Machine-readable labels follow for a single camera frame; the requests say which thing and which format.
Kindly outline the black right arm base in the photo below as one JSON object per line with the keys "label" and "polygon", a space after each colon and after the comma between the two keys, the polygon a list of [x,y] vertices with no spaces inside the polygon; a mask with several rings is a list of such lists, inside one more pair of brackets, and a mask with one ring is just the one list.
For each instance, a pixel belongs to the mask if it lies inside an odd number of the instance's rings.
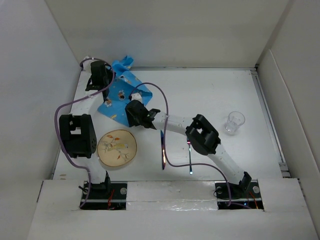
{"label": "black right arm base", "polygon": [[264,205],[262,195],[257,180],[253,180],[247,190],[230,184],[231,204],[229,205],[230,196],[225,181],[215,181],[215,190],[213,195],[217,199],[218,210],[263,210]]}

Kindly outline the blue space-print cloth placemat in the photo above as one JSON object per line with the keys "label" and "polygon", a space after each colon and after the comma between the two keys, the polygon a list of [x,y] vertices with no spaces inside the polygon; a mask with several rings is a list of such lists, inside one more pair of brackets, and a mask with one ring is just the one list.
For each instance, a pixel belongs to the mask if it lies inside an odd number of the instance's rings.
{"label": "blue space-print cloth placemat", "polygon": [[127,55],[122,60],[112,63],[115,79],[108,89],[106,101],[99,106],[98,112],[119,124],[129,126],[125,107],[130,102],[129,95],[132,90],[142,82],[131,71],[134,59]]}

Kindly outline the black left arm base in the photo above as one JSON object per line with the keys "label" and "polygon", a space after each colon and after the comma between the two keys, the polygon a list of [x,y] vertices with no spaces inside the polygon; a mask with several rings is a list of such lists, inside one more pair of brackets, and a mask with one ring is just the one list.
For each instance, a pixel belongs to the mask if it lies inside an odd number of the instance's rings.
{"label": "black left arm base", "polygon": [[81,210],[126,210],[127,182],[111,182],[108,189],[103,183],[93,184],[89,194],[87,182],[79,188],[84,190],[79,204]]}

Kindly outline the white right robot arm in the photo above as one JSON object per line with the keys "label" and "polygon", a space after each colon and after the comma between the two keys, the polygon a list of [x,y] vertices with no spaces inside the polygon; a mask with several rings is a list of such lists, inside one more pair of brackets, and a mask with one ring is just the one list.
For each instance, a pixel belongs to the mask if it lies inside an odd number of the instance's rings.
{"label": "white right robot arm", "polygon": [[198,154],[210,158],[223,172],[235,196],[243,197],[249,192],[251,176],[226,152],[218,131],[203,115],[190,118],[167,114],[155,108],[148,110],[138,100],[130,101],[125,113],[130,127],[142,126],[186,136]]}

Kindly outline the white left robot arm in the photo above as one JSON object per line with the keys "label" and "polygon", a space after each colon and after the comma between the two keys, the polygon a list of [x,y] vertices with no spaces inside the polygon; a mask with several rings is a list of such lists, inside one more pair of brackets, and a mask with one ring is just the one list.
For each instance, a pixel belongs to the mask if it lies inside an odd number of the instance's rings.
{"label": "white left robot arm", "polygon": [[89,174],[88,181],[100,198],[111,194],[111,185],[105,182],[106,171],[96,157],[98,140],[93,117],[106,102],[109,88],[115,78],[110,64],[99,58],[85,58],[77,86],[77,97],[68,103],[70,113],[55,115],[55,130],[61,150],[75,168]]}

